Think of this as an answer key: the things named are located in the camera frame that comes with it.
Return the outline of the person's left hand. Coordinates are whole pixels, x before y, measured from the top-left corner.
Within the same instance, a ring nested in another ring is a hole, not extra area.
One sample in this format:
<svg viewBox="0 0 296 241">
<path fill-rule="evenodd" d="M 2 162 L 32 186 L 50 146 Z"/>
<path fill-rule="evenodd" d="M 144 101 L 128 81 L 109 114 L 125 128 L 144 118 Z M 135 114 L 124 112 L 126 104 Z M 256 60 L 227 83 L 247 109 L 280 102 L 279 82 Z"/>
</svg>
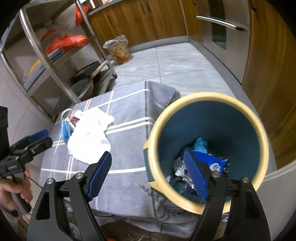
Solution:
<svg viewBox="0 0 296 241">
<path fill-rule="evenodd" d="M 1 207 L 8 211 L 17 210 L 17 205 L 13 201 L 11 194 L 20 194 L 22 199 L 27 203 L 33 199 L 31 183 L 30 183 L 30 170 L 28 167 L 25 168 L 25 177 L 22 184 L 16 184 L 13 180 L 1 178 L 0 189 L 1 189 Z"/>
</svg>

